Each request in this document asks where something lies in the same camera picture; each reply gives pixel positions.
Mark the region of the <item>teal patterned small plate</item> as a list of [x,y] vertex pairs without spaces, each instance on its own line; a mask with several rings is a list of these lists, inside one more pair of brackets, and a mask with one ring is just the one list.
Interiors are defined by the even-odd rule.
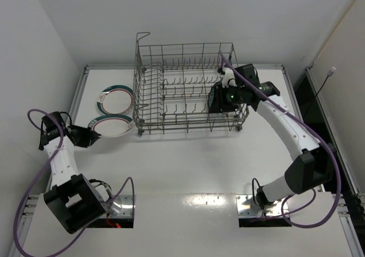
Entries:
[[216,89],[217,89],[217,87],[216,86],[213,86],[210,89],[210,92],[209,92],[209,96],[208,96],[208,108],[209,108],[209,111],[214,107],[214,104],[215,104]]

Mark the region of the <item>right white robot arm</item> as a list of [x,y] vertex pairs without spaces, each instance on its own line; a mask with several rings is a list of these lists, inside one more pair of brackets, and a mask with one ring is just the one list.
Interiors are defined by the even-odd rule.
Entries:
[[272,82],[260,82],[252,64],[234,69],[223,64],[217,72],[222,79],[209,92],[209,113],[233,112],[242,104],[252,107],[270,124],[292,159],[282,177],[257,189],[254,203],[258,207],[264,210],[275,201],[302,194],[332,179],[334,147],[325,146],[290,117],[279,89]]

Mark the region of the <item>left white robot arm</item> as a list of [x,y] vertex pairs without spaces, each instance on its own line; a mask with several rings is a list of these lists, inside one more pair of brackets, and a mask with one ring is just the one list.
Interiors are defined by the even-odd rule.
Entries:
[[100,193],[78,171],[75,147],[87,148],[101,135],[91,128],[66,124],[61,112],[42,117],[39,149],[50,159],[51,185],[43,195],[47,207],[70,234],[88,226],[108,211]]

